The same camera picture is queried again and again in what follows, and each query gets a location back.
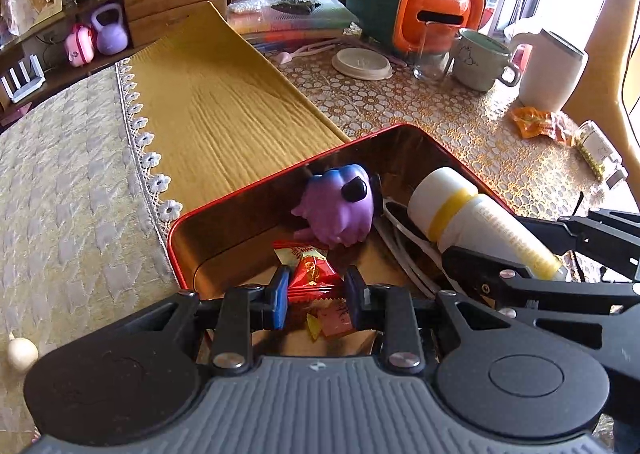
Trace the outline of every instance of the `yellow blanket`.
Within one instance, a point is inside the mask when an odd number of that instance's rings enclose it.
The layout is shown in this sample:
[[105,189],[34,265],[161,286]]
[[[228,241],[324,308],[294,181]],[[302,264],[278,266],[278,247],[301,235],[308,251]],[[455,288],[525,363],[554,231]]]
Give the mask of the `yellow blanket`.
[[212,5],[130,64],[183,213],[348,140]]

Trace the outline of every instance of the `white flower lace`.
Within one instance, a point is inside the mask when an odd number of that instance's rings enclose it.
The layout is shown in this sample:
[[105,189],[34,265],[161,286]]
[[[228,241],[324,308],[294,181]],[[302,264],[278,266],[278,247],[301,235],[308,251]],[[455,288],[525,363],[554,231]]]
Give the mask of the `white flower lace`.
[[145,151],[145,147],[153,142],[154,134],[140,131],[148,124],[149,120],[143,116],[135,116],[144,108],[144,104],[137,102],[140,93],[135,90],[138,84],[133,81],[135,74],[132,71],[133,66],[130,65],[130,58],[123,59],[116,64],[122,112],[126,122],[129,145],[136,158],[136,169],[145,192],[150,214],[159,235],[166,242],[171,223],[180,217],[182,204],[173,199],[161,200],[159,198],[160,193],[169,188],[171,178],[165,174],[157,172],[152,174],[151,172],[159,165],[162,155],[155,151]]

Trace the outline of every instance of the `white mug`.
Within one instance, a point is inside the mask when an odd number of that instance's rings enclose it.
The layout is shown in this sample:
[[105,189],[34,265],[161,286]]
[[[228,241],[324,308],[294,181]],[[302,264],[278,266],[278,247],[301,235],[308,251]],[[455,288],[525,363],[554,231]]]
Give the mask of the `white mug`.
[[520,81],[520,101],[541,111],[560,111],[574,92],[589,56],[547,30],[519,33],[509,48],[515,50],[520,44],[533,46]]
[[[487,92],[496,79],[509,87],[520,81],[520,69],[511,62],[509,48],[476,30],[460,28],[450,56],[454,59],[453,76],[476,91]],[[513,70],[511,81],[502,76],[506,68]]]

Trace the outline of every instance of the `red tin box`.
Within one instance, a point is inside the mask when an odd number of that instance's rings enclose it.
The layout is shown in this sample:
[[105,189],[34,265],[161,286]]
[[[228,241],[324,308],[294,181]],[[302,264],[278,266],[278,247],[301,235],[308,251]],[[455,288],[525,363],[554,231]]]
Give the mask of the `red tin box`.
[[[183,215],[175,222],[168,238],[169,257],[180,286],[196,290],[202,298],[213,298],[239,284],[267,284],[279,265],[271,243],[290,240],[294,230],[306,226],[302,219],[290,214],[302,196],[306,180],[311,174],[350,163],[380,174],[383,195],[403,204],[428,173],[449,166],[473,182],[480,192],[505,206],[428,134],[407,124],[393,126],[328,150]],[[339,274],[350,264],[356,264],[369,284],[406,285],[419,296],[419,291],[411,286],[373,229],[365,243],[338,247],[329,253],[328,259]],[[426,257],[417,260],[425,273],[439,275]],[[298,321],[304,319],[307,310],[299,311]],[[292,329],[296,327],[295,322],[289,322],[292,313],[296,313],[295,309],[287,314],[287,327],[293,338],[283,338],[280,334],[279,344],[270,344],[268,349],[280,354],[322,354],[317,344],[305,340],[303,325]],[[325,347],[325,354],[356,354],[366,350],[370,333],[368,337],[355,339],[354,335],[332,342]]]

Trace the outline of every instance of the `wooden dresser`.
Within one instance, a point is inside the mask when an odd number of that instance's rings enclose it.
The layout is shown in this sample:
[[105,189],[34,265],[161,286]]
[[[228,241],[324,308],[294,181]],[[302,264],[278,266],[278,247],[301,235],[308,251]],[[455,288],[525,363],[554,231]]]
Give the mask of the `wooden dresser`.
[[33,103],[39,104],[71,84],[110,66],[124,57],[128,57],[153,41],[161,38],[180,21],[189,17],[205,2],[212,2],[223,17],[230,0],[88,0],[81,4],[71,3],[58,14],[37,24],[17,40],[4,46],[0,52],[0,76],[8,73],[11,66],[17,66],[18,60],[25,55],[22,44],[52,30],[57,25],[66,24],[68,30],[77,18],[88,22],[92,12],[108,2],[119,2],[124,7],[127,29],[129,31],[129,46],[116,55],[101,55],[96,52],[94,59],[79,68],[73,68],[67,62],[45,71],[46,81],[42,87],[17,103],[11,103],[4,88],[0,85],[0,119],[15,113],[22,106]]
[[123,0],[134,47],[145,46],[210,1],[225,17],[226,0]]

